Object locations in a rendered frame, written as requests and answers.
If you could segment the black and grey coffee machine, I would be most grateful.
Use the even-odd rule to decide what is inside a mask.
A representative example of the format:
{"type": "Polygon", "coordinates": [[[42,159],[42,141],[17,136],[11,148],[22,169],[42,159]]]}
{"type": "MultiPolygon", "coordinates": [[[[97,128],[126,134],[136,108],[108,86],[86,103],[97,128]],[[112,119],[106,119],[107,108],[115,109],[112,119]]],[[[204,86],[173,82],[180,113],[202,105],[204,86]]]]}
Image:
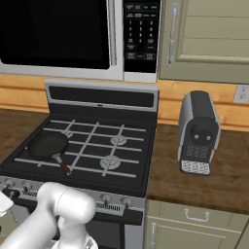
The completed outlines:
{"type": "Polygon", "coordinates": [[[180,171],[208,176],[220,134],[220,122],[211,95],[203,90],[187,93],[182,101],[177,132],[180,171]]]}

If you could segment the black oven door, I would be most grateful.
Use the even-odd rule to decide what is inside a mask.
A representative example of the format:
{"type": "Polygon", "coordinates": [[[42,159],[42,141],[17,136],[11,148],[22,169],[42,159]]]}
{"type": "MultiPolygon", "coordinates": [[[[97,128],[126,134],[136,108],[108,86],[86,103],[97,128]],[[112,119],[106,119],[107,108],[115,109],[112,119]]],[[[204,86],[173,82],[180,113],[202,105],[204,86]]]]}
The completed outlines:
{"type": "MultiPolygon", "coordinates": [[[[98,196],[96,193],[90,192],[85,194],[91,196],[96,203],[103,203],[100,196],[98,196]]],[[[110,196],[112,202],[108,205],[123,206],[121,202],[122,197],[123,196],[121,195],[110,196]]],[[[142,197],[128,197],[132,199],[132,206],[128,209],[143,212],[142,224],[140,226],[125,225],[120,223],[96,221],[92,218],[86,224],[86,229],[89,235],[97,243],[98,249],[143,249],[145,199],[142,197]]],[[[20,224],[10,230],[6,225],[2,225],[4,229],[4,233],[2,235],[3,239],[5,240],[25,220],[21,221],[20,224]]],[[[52,241],[46,246],[46,249],[51,249],[53,245],[59,240],[59,238],[60,232],[57,231],[52,241]]]]}

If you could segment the silver microwave oven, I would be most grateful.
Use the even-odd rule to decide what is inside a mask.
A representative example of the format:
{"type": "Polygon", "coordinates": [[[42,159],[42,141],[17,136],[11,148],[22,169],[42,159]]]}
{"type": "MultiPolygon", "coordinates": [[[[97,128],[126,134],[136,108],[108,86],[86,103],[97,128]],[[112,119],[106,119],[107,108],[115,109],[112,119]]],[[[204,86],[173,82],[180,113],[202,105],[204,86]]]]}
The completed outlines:
{"type": "Polygon", "coordinates": [[[157,80],[161,0],[124,0],[124,78],[157,80]]]}

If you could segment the black microwave door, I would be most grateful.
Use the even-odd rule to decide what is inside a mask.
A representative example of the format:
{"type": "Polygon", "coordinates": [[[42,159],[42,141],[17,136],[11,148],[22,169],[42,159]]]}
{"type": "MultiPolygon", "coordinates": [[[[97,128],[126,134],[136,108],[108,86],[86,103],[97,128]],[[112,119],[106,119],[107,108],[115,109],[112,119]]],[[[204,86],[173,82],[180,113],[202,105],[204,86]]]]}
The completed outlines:
{"type": "Polygon", "coordinates": [[[115,0],[111,65],[108,0],[0,0],[0,73],[124,78],[124,0],[115,0]]]}

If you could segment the beige drawer front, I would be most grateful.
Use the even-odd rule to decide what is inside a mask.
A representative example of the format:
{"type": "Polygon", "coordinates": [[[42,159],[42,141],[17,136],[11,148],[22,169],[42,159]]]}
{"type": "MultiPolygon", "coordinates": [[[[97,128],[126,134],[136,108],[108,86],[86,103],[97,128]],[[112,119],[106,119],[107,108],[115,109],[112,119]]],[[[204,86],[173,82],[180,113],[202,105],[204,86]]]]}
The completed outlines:
{"type": "Polygon", "coordinates": [[[234,232],[242,232],[249,219],[248,215],[150,199],[147,210],[149,216],[166,221],[234,232]]]}

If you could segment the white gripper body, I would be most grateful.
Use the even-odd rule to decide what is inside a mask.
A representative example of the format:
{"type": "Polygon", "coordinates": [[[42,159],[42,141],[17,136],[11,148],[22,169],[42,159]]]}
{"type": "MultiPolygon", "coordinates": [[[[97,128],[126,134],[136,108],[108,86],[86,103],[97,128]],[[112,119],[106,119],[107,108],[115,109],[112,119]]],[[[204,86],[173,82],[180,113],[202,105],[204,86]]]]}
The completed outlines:
{"type": "Polygon", "coordinates": [[[12,197],[12,192],[10,192],[8,196],[6,196],[3,192],[0,191],[0,217],[5,216],[8,210],[14,206],[12,197]]]}

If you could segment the white wall socket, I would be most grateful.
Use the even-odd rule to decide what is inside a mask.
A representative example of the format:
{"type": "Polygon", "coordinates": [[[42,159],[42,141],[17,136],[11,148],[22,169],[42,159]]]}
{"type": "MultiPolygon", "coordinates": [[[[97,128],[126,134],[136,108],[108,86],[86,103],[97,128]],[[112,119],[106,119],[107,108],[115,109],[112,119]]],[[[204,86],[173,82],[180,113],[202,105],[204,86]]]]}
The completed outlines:
{"type": "Polygon", "coordinates": [[[248,85],[237,85],[235,94],[233,97],[234,103],[246,103],[249,99],[249,86],[248,85]]]}

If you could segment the silver stove knob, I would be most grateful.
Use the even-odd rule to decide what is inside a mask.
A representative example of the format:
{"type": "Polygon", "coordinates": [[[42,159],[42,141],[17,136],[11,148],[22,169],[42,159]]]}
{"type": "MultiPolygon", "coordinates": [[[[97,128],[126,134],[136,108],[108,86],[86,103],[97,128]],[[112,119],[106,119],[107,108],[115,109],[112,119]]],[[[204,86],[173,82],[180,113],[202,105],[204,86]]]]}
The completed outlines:
{"type": "Polygon", "coordinates": [[[103,201],[103,203],[104,203],[105,205],[108,205],[108,204],[110,204],[110,203],[112,202],[112,199],[111,199],[110,196],[107,195],[107,194],[101,195],[100,198],[101,198],[101,200],[103,201]]]}
{"type": "Polygon", "coordinates": [[[130,208],[132,206],[132,199],[128,196],[122,197],[121,202],[125,208],[130,208]]]}
{"type": "Polygon", "coordinates": [[[33,188],[33,186],[29,182],[23,182],[22,183],[22,191],[25,194],[27,194],[32,188],[33,188]]]}
{"type": "Polygon", "coordinates": [[[14,185],[15,185],[15,182],[14,182],[13,180],[8,179],[8,180],[5,182],[5,185],[4,185],[3,190],[6,191],[6,190],[12,188],[14,185]]]}

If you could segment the black and silver stove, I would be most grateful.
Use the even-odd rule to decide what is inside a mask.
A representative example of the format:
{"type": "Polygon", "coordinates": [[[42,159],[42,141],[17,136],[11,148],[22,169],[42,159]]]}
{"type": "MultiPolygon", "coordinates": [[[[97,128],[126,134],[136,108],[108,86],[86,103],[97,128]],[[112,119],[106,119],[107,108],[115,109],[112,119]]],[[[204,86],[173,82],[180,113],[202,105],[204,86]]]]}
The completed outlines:
{"type": "MultiPolygon", "coordinates": [[[[23,198],[36,196],[46,182],[56,182],[98,196],[146,197],[157,127],[159,89],[156,86],[89,83],[48,79],[49,116],[30,134],[55,131],[68,138],[61,155],[71,170],[66,175],[54,160],[36,160],[24,140],[0,162],[0,189],[10,179],[23,198]],[[25,194],[22,183],[33,188],[25,194]]],[[[28,210],[11,209],[2,225],[10,230],[25,220],[28,210]]]]}

